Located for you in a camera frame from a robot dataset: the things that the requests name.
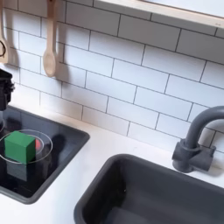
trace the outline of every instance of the sink basin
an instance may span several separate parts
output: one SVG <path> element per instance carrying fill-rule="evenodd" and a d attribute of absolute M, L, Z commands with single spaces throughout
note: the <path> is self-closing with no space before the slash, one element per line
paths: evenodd
<path fill-rule="evenodd" d="M 224 189 L 138 157 L 101 168 L 74 209 L 76 224 L 223 224 Z"/>

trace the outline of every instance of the faucet spout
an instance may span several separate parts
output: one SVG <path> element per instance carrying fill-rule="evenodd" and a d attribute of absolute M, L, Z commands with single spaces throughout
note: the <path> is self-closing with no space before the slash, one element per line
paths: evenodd
<path fill-rule="evenodd" d="M 180 172 L 192 172 L 194 168 L 208 171 L 212 165 L 215 147 L 207 149 L 199 146 L 202 130 L 212 121 L 224 119 L 224 106 L 209 108 L 193 121 L 185 139 L 177 143 L 172 155 L 173 166 Z"/>
<path fill-rule="evenodd" d="M 202 130 L 212 121 L 224 119 L 224 106 L 209 108 L 200 113 L 192 122 L 185 138 L 185 147 L 195 149 Z"/>

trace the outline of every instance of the utensil handle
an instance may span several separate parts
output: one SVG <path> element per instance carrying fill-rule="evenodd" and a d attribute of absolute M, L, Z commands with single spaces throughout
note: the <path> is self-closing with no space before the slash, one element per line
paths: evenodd
<path fill-rule="evenodd" d="M 47 0 L 47 43 L 48 51 L 56 51 L 56 15 L 57 0 Z"/>
<path fill-rule="evenodd" d="M 4 10 L 3 0 L 0 0 L 0 62 L 7 64 L 10 57 L 10 46 L 4 38 Z"/>

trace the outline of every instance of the wooden utensil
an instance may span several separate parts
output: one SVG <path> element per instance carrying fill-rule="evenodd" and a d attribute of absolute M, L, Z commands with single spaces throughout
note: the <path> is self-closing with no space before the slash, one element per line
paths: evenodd
<path fill-rule="evenodd" d="M 3 11 L 3 1 L 0 0 L 0 63 L 9 62 L 10 47 L 8 41 L 4 38 L 4 11 Z"/>
<path fill-rule="evenodd" d="M 57 0 L 47 1 L 47 42 L 44 54 L 44 69 L 49 77 L 53 77 L 57 67 L 56 53 L 56 15 L 58 9 Z"/>

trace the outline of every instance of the green toy block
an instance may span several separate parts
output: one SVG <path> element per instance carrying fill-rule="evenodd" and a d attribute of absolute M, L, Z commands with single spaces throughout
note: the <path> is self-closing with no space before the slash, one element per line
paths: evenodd
<path fill-rule="evenodd" d="M 35 137 L 27 136 L 19 131 L 10 133 L 4 139 L 5 156 L 24 165 L 36 156 Z"/>

